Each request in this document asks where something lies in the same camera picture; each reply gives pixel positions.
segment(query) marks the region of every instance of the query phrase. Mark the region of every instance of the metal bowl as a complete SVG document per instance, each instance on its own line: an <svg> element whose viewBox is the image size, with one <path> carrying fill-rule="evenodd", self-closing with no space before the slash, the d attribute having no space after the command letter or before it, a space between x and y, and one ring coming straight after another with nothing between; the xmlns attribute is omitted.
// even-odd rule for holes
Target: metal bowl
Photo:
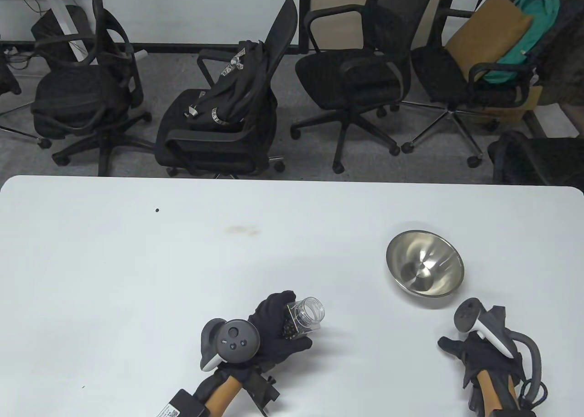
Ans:
<svg viewBox="0 0 584 417"><path fill-rule="evenodd" d="M444 297L463 283L459 252L440 236L422 230L405 231L387 247L387 266L406 291L422 297Z"/></svg>

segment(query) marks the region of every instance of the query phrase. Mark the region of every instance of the clear plastic jar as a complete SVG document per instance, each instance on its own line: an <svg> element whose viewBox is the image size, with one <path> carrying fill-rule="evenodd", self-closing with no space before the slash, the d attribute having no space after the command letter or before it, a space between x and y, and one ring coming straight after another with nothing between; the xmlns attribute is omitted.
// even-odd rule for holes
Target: clear plastic jar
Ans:
<svg viewBox="0 0 584 417"><path fill-rule="evenodd" d="M286 339L296 339L321 328L325 309L323 303L314 297L309 297L288 303L285 317L282 335Z"/></svg>

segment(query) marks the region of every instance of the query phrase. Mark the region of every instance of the gray carpet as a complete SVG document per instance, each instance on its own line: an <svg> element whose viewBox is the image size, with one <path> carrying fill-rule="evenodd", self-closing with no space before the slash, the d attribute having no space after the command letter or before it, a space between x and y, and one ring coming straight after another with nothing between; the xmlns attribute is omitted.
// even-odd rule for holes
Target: gray carpet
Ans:
<svg viewBox="0 0 584 417"><path fill-rule="evenodd" d="M413 154L393 157L388 150L369 134L357 127L350 127L344 147L343 164L346 169L336 175L331 169L339 123L304 129L302 138L294 141L289 129L292 123L321 113L302 89L294 65L299 56L285 56L276 72L272 87L278 98L278 132L271 154L286 158L286 171L272 169L261 178L284 180L371 181L371 182L425 182L425 183L490 183L492 164L486 156L482 165L469 169L466 159L471 155L464 140L455 131L454 123L444 121L436 132L417 146ZM138 123L130 134L154 141L158 123L167 107L182 90L207 87L196 65L196 55L150 54L138 62L146 101L143 107L154 115L150 124ZM211 74L219 73L221 65L210 63ZM25 71L29 75L43 74L48 68L41 58L35 58ZM34 99L38 79L19 77L23 93L20 96L0 96L0 112ZM427 96L417 81L408 100L426 102ZM389 133L398 144L413 138L436 116L437 112L402 107L398 113L388 113L378 119L375 113L365 117ZM469 123L469 129L478 144L486 150L497 139L477 125ZM0 125L34 133L29 109L0 117ZM522 124L514 127L528 133ZM76 138L54 141L49 150L41 150L35 143L0 131L0 185L6 179L21 174L31 175L84 175L97 174L97 150L71 158L67 167L57 167L51 153L74 142ZM118 148L111 163L111 175L117 177L166 177L163 167L156 164L150 154Z"/></svg>

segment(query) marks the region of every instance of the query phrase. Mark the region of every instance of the brown pillow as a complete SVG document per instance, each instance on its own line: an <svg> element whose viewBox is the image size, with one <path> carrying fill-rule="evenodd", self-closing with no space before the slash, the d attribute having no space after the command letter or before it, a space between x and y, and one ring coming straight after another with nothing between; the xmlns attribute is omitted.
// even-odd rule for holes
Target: brown pillow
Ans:
<svg viewBox="0 0 584 417"><path fill-rule="evenodd" d="M523 14L510 0L486 0L446 43L446 50L468 81L471 67L496 63L521 40L532 21L532 16Z"/></svg>

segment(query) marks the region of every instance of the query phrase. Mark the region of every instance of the hand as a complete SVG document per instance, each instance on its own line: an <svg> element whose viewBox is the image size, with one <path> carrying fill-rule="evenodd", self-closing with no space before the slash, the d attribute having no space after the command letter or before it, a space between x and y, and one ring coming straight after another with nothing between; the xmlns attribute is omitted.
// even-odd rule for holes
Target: hand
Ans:
<svg viewBox="0 0 584 417"><path fill-rule="evenodd" d="M284 309L288 303L296 300L292 291L271 294L257 306L248 321L253 324L260 335L260 346L255 356L241 364L221 363L219 369L244 383L250 377L251 370L260 364L279 364L293 353L308 350L313 345L310 338L304 336L294 340L282 337L284 327Z"/></svg>
<svg viewBox="0 0 584 417"><path fill-rule="evenodd" d="M464 364L466 371L463 388L469 384L469 381L472 381L474 386L478 386L476 376L484 370L493 375L503 375L505 378L511 376L513 385L525 380L520 353L517 358L508 358L488 340L481 339L476 332L469 333L465 341L454 341L443 336L438 340L438 346Z"/></svg>

